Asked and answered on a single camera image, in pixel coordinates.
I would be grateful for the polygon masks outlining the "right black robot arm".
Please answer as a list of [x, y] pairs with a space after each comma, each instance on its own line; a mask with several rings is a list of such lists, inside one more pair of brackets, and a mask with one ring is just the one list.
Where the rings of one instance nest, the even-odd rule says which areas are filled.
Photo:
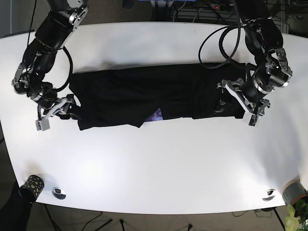
[[56, 55], [63, 50], [69, 61], [69, 74], [73, 74], [72, 57], [65, 43], [88, 13], [87, 0], [50, 0], [50, 11], [35, 33], [33, 41], [28, 41], [23, 59], [16, 70], [12, 86], [17, 94], [25, 94], [37, 106], [37, 130], [50, 128], [49, 118], [57, 116], [62, 120], [81, 118], [80, 107], [73, 94], [58, 98], [58, 93], [69, 84], [69, 80], [54, 88], [43, 79], [52, 69]]

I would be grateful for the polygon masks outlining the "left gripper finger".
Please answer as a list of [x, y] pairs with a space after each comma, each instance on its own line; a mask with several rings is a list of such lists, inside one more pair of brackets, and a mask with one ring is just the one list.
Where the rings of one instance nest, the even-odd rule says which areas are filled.
[[214, 110], [215, 115], [227, 115], [232, 112], [232, 103], [220, 100]]

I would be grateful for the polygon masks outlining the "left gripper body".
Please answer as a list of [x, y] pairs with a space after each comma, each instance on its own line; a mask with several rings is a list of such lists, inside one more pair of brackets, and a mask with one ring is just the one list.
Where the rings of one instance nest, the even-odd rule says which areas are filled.
[[239, 78], [236, 81], [223, 79], [217, 84], [218, 89], [227, 91], [234, 97], [244, 110], [244, 118], [249, 126], [255, 127], [259, 119], [265, 114], [265, 109], [270, 108], [270, 101], [259, 98], [258, 90], [248, 81]]

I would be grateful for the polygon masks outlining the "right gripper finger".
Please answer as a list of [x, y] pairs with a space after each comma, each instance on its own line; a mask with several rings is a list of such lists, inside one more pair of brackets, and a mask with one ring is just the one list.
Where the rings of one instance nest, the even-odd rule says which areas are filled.
[[60, 110], [60, 119], [61, 120], [77, 120], [77, 116], [75, 115], [76, 105], [74, 104], [65, 104]]

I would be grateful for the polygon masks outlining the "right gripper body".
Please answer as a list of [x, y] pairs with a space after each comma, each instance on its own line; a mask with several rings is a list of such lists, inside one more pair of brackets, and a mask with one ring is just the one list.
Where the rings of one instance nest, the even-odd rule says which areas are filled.
[[45, 131], [50, 129], [49, 118], [54, 116], [60, 117], [60, 110], [65, 104], [76, 105], [73, 94], [68, 94], [63, 98], [57, 98], [55, 102], [48, 107], [42, 107], [38, 104], [38, 119], [35, 121], [37, 131]]

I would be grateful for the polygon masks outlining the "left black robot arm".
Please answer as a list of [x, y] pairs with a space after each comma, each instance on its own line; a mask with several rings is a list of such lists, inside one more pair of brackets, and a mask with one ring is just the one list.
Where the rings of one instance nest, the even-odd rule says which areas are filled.
[[292, 70], [283, 48], [283, 37], [262, 0], [233, 0], [239, 20], [238, 28], [245, 31], [246, 47], [254, 55], [256, 64], [246, 65], [246, 80], [222, 80], [218, 84], [229, 92], [250, 115], [248, 124], [255, 126], [270, 107], [265, 96], [275, 88], [289, 84]]

